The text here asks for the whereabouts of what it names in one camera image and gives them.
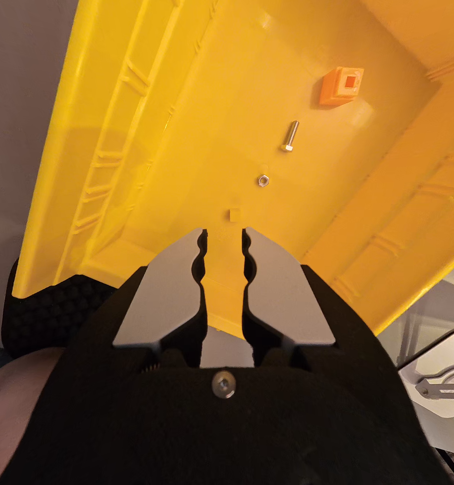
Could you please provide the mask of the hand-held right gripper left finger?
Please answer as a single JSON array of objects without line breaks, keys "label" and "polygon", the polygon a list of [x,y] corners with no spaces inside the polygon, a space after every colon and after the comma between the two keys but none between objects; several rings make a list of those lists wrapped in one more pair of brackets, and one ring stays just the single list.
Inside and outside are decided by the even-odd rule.
[{"label": "hand-held right gripper left finger", "polygon": [[202,279],[206,229],[194,229],[147,265],[114,339],[114,347],[159,349],[161,341],[206,309]]}]

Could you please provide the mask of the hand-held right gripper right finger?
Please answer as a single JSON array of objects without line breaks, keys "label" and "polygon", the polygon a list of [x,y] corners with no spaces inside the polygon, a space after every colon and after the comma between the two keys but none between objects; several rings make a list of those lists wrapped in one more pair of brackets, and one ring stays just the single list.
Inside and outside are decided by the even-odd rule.
[{"label": "hand-held right gripper right finger", "polygon": [[335,337],[298,260],[252,227],[243,235],[253,270],[246,276],[246,315],[279,336],[284,347],[332,346]]}]

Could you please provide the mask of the small metal screw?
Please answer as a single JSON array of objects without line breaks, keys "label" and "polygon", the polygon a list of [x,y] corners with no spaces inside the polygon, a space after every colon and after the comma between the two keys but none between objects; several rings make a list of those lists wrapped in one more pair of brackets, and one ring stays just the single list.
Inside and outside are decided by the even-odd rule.
[{"label": "small metal screw", "polygon": [[283,144],[280,146],[280,149],[284,152],[292,152],[293,150],[293,141],[296,136],[297,130],[299,127],[299,121],[293,120],[289,126],[289,129],[286,133],[286,136],[283,140]]}]

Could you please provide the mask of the yellow plastic bin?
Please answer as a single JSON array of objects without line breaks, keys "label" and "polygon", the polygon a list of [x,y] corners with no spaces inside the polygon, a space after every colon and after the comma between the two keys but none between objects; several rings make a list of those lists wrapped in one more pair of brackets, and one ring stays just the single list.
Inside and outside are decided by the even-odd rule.
[{"label": "yellow plastic bin", "polygon": [[[358,96],[320,106],[339,66]],[[118,288],[197,227],[239,337],[245,227],[376,334],[452,271],[454,1],[80,1],[12,295]]]}]

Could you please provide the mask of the orange cube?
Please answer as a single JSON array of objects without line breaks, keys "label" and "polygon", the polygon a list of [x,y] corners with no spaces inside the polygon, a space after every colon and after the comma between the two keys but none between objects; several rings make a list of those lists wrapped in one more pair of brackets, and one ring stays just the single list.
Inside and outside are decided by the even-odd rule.
[{"label": "orange cube", "polygon": [[337,67],[322,79],[319,105],[338,107],[355,100],[364,75],[363,68]]}]

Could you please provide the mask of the white desk foot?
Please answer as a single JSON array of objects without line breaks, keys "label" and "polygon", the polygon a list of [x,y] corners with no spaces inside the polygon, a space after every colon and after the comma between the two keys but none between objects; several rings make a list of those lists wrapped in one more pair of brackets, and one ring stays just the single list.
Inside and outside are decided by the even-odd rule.
[{"label": "white desk foot", "polygon": [[398,373],[430,445],[454,453],[454,330],[420,350]]}]

